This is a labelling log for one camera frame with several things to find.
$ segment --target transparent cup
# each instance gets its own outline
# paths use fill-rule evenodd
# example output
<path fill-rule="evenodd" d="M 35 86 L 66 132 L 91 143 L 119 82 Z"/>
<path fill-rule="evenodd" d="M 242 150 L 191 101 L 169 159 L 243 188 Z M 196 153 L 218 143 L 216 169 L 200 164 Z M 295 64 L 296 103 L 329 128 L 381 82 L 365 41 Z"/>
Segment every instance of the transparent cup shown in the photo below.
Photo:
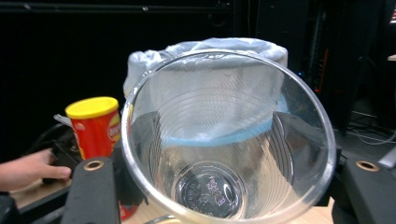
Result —
<path fill-rule="evenodd" d="M 190 51 L 147 71 L 123 108 L 121 139 L 139 188 L 188 223 L 292 220 L 320 199 L 335 166 L 315 94 L 243 51 Z"/>

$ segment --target clear glass cup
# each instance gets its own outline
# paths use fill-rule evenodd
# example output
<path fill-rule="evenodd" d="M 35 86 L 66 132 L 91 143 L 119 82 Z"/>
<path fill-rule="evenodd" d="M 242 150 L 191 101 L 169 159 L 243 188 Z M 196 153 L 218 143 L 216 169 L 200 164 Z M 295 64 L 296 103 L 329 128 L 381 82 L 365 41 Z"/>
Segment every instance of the clear glass cup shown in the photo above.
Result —
<path fill-rule="evenodd" d="M 190 51 L 149 70 L 122 112 L 136 184 L 189 223 L 279 223 L 323 195 L 335 167 L 318 98 L 282 65 Z"/>

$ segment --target person's arm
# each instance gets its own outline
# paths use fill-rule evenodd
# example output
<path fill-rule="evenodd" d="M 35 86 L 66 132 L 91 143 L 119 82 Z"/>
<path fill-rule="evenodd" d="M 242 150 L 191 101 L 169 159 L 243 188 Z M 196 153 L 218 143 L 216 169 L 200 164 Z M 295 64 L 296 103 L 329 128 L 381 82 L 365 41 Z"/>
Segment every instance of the person's arm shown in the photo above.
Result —
<path fill-rule="evenodd" d="M 43 149 L 14 161 L 0 164 L 0 191 L 20 189 L 40 178 L 68 179 L 71 169 L 51 166 L 54 158 L 50 149 Z"/>

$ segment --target yellow lid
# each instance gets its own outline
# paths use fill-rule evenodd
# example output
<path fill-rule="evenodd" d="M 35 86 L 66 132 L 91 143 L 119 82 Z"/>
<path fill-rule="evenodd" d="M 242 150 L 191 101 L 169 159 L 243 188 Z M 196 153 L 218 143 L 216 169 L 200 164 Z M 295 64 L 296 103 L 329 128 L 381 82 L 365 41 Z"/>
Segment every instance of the yellow lid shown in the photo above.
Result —
<path fill-rule="evenodd" d="M 70 119 L 94 119 L 119 108 L 119 102 L 107 96 L 93 97 L 77 101 L 64 111 Z"/>

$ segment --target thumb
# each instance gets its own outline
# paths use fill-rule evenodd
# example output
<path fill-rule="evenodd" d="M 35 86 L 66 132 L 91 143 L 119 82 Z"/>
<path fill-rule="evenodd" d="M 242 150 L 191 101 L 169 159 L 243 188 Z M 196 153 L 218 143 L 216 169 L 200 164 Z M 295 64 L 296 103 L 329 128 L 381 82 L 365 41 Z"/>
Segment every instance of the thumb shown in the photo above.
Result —
<path fill-rule="evenodd" d="M 72 170 L 66 166 L 45 165 L 41 170 L 41 178 L 65 179 L 69 178 Z"/>

